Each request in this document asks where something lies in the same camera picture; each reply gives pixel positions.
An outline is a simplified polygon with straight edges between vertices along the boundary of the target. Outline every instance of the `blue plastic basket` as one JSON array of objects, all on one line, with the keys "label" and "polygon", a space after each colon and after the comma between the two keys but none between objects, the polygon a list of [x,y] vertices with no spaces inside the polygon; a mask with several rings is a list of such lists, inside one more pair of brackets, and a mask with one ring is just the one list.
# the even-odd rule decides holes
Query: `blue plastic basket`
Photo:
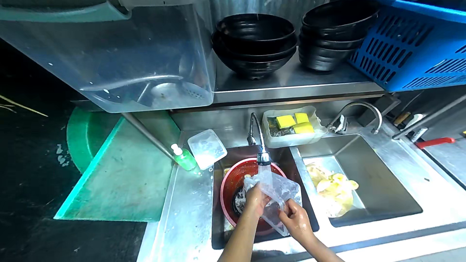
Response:
[{"label": "blue plastic basket", "polygon": [[389,2],[349,62],[387,91],[466,84],[466,12]]}]

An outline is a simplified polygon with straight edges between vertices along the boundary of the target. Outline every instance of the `plastic bag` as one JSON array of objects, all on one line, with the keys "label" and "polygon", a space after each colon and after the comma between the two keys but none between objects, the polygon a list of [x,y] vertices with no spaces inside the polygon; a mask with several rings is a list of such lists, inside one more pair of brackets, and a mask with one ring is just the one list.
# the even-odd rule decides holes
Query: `plastic bag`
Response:
[{"label": "plastic bag", "polygon": [[[314,133],[291,134],[281,137],[272,137],[268,126],[267,117],[294,115],[295,113],[306,113],[308,115],[309,122],[312,124],[312,127],[314,128]],[[315,143],[319,141],[319,139],[323,137],[326,133],[328,133],[328,129],[320,124],[320,119],[315,114],[315,107],[313,107],[312,105],[290,110],[265,111],[262,116],[262,129],[264,130],[265,145],[269,148],[280,148]]]},{"label": "plastic bag", "polygon": [[259,171],[253,177],[244,178],[244,189],[247,192],[259,182],[260,190],[272,198],[265,206],[264,214],[261,217],[282,236],[289,235],[287,228],[280,221],[278,209],[283,210],[285,201],[288,199],[293,199],[302,206],[299,184],[271,171]]}]

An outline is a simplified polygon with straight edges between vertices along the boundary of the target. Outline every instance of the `black floor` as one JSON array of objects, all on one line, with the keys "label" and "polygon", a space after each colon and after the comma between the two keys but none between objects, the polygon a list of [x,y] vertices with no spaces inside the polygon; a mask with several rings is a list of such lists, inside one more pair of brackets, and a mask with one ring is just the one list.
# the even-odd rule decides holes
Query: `black floor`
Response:
[{"label": "black floor", "polygon": [[80,95],[2,40],[0,54],[0,95],[49,116],[0,108],[0,261],[136,261],[145,223],[52,219],[81,176],[65,154]]}]

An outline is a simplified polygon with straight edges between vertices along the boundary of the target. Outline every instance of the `stainless steel counter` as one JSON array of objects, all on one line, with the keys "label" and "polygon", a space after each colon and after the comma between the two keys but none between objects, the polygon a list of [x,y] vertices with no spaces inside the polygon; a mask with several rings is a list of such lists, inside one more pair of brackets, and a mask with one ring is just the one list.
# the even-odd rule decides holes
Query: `stainless steel counter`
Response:
[{"label": "stainless steel counter", "polygon": [[[377,135],[370,130],[350,122],[349,133],[364,138],[422,212],[333,227],[316,199],[298,147],[290,147],[320,226],[316,236],[346,262],[394,262],[465,247],[466,191],[409,140],[391,140],[397,131],[391,124],[384,122]],[[247,145],[243,128],[215,132],[227,148]],[[196,133],[182,132],[179,145],[187,147],[187,139]],[[217,261],[222,250],[212,248],[212,205],[217,201],[213,185],[212,169],[188,172],[174,168],[161,220],[158,225],[148,224],[138,261]],[[291,237],[255,243],[253,251],[254,261],[313,261]]]},{"label": "stainless steel counter", "polygon": [[384,90],[348,63],[331,72],[306,69],[298,52],[282,68],[261,80],[241,79],[217,60],[214,103],[315,97],[345,94],[382,94]]},{"label": "stainless steel counter", "polygon": [[459,138],[453,144],[428,146],[425,151],[466,188],[466,139]]}]

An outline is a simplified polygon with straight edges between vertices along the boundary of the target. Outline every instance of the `stack of black bowls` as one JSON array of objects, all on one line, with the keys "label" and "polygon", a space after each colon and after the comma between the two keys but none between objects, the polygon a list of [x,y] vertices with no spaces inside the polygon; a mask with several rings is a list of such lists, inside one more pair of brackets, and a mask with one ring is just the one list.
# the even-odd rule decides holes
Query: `stack of black bowls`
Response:
[{"label": "stack of black bowls", "polygon": [[378,11],[371,0],[338,0],[310,10],[302,18],[299,60],[314,70],[333,70],[359,48]]},{"label": "stack of black bowls", "polygon": [[296,52],[295,28],[269,14],[236,14],[217,24],[213,50],[238,76],[260,79],[281,68]]}]

